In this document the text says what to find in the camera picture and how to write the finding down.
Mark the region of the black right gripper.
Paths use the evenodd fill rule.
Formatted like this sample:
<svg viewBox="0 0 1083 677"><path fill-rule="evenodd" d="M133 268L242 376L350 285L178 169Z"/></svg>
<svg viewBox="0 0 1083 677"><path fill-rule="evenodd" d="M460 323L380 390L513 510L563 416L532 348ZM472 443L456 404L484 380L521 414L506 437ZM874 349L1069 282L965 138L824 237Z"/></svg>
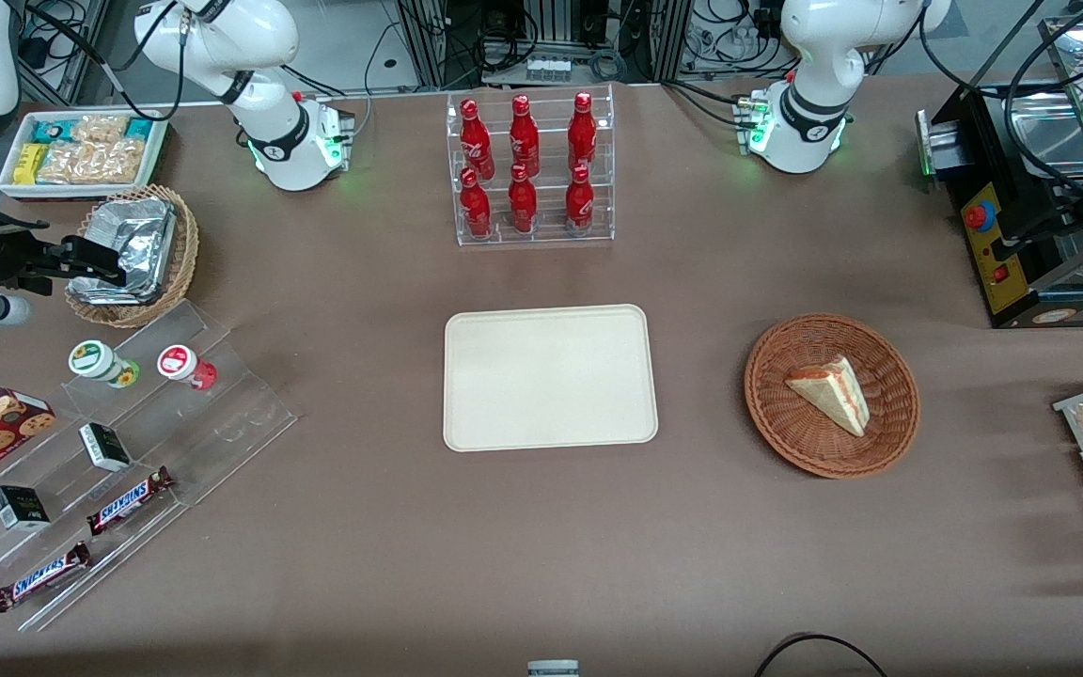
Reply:
<svg viewBox="0 0 1083 677"><path fill-rule="evenodd" d="M65 236L57 245L32 235L44 222L25 223L0 213L0 287L51 295L52 278L90 278L125 286L118 252L82 236Z"/></svg>

